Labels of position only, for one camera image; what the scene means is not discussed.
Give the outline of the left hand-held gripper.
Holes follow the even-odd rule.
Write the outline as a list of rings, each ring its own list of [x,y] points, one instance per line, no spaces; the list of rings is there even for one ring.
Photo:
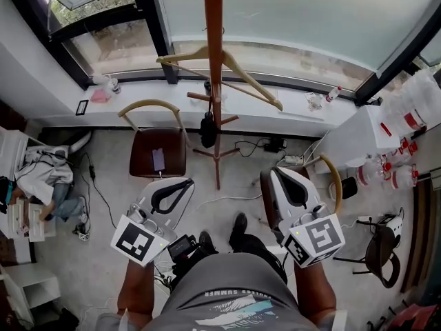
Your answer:
[[[171,177],[149,183],[122,216],[111,246],[133,262],[145,267],[177,239],[173,231],[180,222],[194,193],[191,178]],[[162,213],[160,221],[151,213]]]

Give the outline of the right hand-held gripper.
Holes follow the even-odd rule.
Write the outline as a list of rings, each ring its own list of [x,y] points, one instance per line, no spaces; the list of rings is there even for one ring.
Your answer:
[[[345,245],[338,215],[321,203],[308,178],[287,168],[273,167],[270,181],[280,215],[276,240],[298,267],[328,259]]]

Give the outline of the black umbrella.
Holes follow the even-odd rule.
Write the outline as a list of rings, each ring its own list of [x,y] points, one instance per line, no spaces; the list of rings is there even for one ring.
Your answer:
[[[201,120],[200,129],[198,131],[201,136],[201,144],[204,148],[211,148],[215,145],[218,129],[214,121],[214,114],[211,110],[212,102],[209,101],[208,111]]]

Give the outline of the brown wooden coat rack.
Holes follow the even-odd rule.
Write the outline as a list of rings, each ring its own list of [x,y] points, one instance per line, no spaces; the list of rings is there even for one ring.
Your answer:
[[[209,60],[210,98],[214,121],[218,131],[224,123],[237,120],[237,116],[222,119],[221,81],[223,51],[223,0],[204,0],[207,27],[207,47]]]

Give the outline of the person's left forearm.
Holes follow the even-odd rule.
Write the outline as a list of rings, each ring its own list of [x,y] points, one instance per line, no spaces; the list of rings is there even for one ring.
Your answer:
[[[117,300],[117,314],[128,311],[132,323],[142,328],[152,320],[154,309],[154,265],[145,267],[129,260]]]

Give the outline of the person's right forearm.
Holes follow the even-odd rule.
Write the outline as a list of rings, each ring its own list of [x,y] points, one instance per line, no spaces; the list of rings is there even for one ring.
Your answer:
[[[336,295],[326,277],[322,263],[306,268],[295,265],[297,302],[300,313],[319,325],[337,309]]]

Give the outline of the brown chair with curved backrest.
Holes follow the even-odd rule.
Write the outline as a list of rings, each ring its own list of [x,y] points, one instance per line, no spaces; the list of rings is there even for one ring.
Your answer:
[[[128,117],[128,113],[137,108],[158,106],[170,110],[177,123],[177,128],[159,127],[140,129]],[[191,146],[187,131],[180,116],[180,109],[158,99],[145,99],[131,103],[122,109],[118,116],[124,119],[135,131],[132,144],[129,173],[140,178],[182,177],[186,173],[187,149]],[[152,151],[163,149],[165,169],[155,172]]]
[[[336,213],[336,214],[340,214],[341,206],[342,206],[341,177],[340,177],[340,174],[337,171],[337,169],[334,167],[333,163],[330,160],[328,160],[328,158],[325,155],[322,154],[319,157],[315,158],[314,160],[306,163],[305,165],[299,166],[294,169],[292,169],[290,167],[282,167],[279,165],[275,165],[273,167],[282,167],[282,168],[287,168],[287,169],[296,171],[296,172],[300,173],[302,176],[304,176],[310,180],[307,168],[309,166],[312,166],[316,162],[319,162],[319,161],[322,161],[327,165],[327,167],[330,171],[333,183],[336,186],[335,206],[331,212]],[[276,202],[274,201],[274,192],[273,192],[273,188],[272,188],[271,181],[270,181],[270,173],[271,173],[271,169],[273,167],[271,167],[268,170],[264,170],[260,173],[260,188],[262,191],[262,198],[263,198],[263,203],[264,203],[264,208],[265,208],[265,214],[267,217],[267,225],[269,226],[271,231],[275,234],[275,227],[280,222],[280,215],[278,213],[278,208],[277,208]]]

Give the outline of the purple smartphone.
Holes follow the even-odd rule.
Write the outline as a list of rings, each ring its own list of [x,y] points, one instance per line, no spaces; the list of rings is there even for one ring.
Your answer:
[[[165,169],[165,157],[162,148],[152,151],[152,162],[155,172],[161,172]]]

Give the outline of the black device with screen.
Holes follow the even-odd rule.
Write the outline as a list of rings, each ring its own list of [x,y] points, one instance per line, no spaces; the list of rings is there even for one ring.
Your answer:
[[[167,251],[174,264],[178,264],[184,261],[195,250],[198,249],[199,243],[194,235],[188,236],[184,234],[181,238],[178,238],[173,243],[169,244]]]

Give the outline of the small white bin black top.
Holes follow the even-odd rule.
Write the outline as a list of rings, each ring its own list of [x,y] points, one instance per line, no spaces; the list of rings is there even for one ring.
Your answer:
[[[347,177],[341,181],[342,199],[347,200],[358,193],[358,182],[353,176]]]

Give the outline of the person's left black shoe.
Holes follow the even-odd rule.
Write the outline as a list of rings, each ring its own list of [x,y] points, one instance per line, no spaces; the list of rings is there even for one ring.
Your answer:
[[[216,248],[212,242],[212,238],[208,231],[204,230],[199,234],[198,242],[202,249],[208,254],[217,253]]]

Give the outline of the person's black shoe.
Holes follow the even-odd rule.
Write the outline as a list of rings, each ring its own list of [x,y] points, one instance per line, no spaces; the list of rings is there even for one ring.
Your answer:
[[[199,234],[198,242],[202,249],[208,254],[217,253],[216,248],[212,242],[212,238],[208,231],[204,230]]]
[[[229,238],[229,245],[233,251],[238,251],[245,240],[245,231],[247,229],[247,217],[245,213],[239,212],[234,219],[232,233]]]

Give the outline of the person's right black shoe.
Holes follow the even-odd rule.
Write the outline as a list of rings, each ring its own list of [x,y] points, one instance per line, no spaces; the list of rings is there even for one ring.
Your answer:
[[[233,251],[238,251],[245,240],[245,231],[247,229],[247,217],[245,213],[239,212],[234,219],[232,233],[229,238],[229,245]]]

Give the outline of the person's black trousers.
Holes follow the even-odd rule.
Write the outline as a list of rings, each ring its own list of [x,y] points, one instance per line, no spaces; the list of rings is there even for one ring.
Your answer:
[[[233,253],[248,253],[264,259],[287,284],[287,275],[279,259],[271,253],[265,244],[256,236],[245,233],[245,240],[238,251]]]

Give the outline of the white water dispenser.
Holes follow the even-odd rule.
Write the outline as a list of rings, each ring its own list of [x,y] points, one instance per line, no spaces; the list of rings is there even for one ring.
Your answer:
[[[362,166],[367,157],[386,154],[400,147],[400,137],[389,136],[378,121],[378,106],[363,106],[331,130],[314,150],[313,159],[325,155],[337,170]]]

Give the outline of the person's grey printed shirt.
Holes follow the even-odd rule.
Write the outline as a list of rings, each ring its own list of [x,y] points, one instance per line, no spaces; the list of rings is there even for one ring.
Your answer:
[[[347,331],[345,324],[336,311],[311,321],[267,262],[227,253],[199,261],[147,325],[137,326],[127,315],[102,314],[95,331]]]

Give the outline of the pile of clear water jugs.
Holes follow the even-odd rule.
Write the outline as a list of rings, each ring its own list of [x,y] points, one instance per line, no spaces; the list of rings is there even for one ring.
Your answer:
[[[415,187],[418,176],[415,164],[394,165],[384,155],[368,157],[363,165],[356,168],[356,180],[364,187],[404,190]]]

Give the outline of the clear plastic bottle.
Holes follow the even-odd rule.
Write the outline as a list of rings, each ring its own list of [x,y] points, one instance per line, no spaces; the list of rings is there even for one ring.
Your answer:
[[[322,96],[320,94],[308,92],[305,94],[305,97],[310,111],[320,110],[322,108]]]

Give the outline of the black wicker stool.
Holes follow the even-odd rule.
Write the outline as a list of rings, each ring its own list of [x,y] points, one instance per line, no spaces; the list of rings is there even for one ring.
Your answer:
[[[363,264],[366,271],[353,274],[373,274],[386,289],[392,288],[400,275],[400,260],[395,249],[401,242],[401,236],[395,237],[393,231],[382,224],[383,218],[377,223],[372,218],[357,218],[355,224],[369,227],[372,238],[367,246],[365,256],[361,259],[333,257],[334,261]]]

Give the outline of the light wooden clothes hanger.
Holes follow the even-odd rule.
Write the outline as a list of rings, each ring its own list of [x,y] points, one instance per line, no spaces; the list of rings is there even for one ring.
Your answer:
[[[193,52],[193,53],[182,53],[182,54],[174,54],[174,55],[167,55],[167,56],[158,57],[156,61],[158,63],[163,64],[163,65],[172,66],[172,67],[178,68],[180,70],[184,70],[184,71],[190,72],[192,74],[208,78],[208,76],[206,74],[185,68],[179,64],[180,61],[193,61],[193,60],[199,60],[199,59],[210,60],[208,46],[203,46],[200,49],[198,49],[196,52]],[[214,68],[210,67],[210,70],[215,69],[215,70],[222,71],[222,66],[227,66],[233,73],[235,73],[237,76],[239,76],[239,79],[241,81],[244,81],[246,84],[248,84],[250,87],[252,87],[255,91],[257,91],[258,94],[250,92],[244,88],[234,86],[231,83],[228,83],[223,80],[220,80],[220,84],[227,86],[228,88],[242,92],[244,94],[247,94],[255,99],[259,99],[265,103],[268,103],[280,111],[283,110],[282,103],[271,92],[269,92],[259,82],[257,82],[257,80],[255,80],[253,77],[248,75],[239,66],[239,64],[236,62],[235,58],[232,56],[232,54],[226,50],[222,50],[220,61],[215,63]]]

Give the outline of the pink cloth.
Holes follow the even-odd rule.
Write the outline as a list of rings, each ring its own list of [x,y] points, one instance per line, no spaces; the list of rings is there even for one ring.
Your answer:
[[[90,101],[92,103],[107,103],[112,95],[108,94],[104,89],[97,89],[92,93]]]

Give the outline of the crumpled white plastic bag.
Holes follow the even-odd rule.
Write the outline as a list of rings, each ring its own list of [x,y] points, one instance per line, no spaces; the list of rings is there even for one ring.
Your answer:
[[[102,88],[112,89],[112,78],[103,74],[93,74],[92,82]]]

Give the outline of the low white shelf unit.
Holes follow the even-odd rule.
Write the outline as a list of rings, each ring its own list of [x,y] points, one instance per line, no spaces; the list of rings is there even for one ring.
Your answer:
[[[0,279],[12,310],[26,326],[34,324],[33,309],[61,297],[56,275],[42,263],[0,265]]]

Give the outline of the black bag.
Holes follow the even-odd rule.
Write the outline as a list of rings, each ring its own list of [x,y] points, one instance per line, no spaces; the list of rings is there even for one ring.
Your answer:
[[[49,321],[44,325],[43,331],[76,331],[79,319],[66,308],[61,310],[57,320]]]

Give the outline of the white drawer cabinet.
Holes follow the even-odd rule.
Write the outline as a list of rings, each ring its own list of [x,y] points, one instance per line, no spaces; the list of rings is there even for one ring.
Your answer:
[[[0,126],[0,177],[14,179],[16,171],[25,163],[25,155],[30,150],[48,147],[18,130],[6,130]],[[31,242],[42,242],[56,235],[56,221],[42,221],[43,205],[32,197],[18,198],[14,205],[0,212],[0,232],[8,239],[27,237]]]

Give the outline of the pink red bag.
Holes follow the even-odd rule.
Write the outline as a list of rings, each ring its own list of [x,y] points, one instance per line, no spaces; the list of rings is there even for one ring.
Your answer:
[[[387,331],[441,331],[441,304],[412,304],[393,318]]]

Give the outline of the black framed window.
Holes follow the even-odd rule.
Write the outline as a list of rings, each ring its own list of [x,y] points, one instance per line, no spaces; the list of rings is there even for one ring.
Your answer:
[[[441,0],[11,0],[36,38],[82,88],[196,80],[207,59],[162,64],[207,43],[207,3],[222,12],[223,47],[258,82],[361,105],[441,63]]]

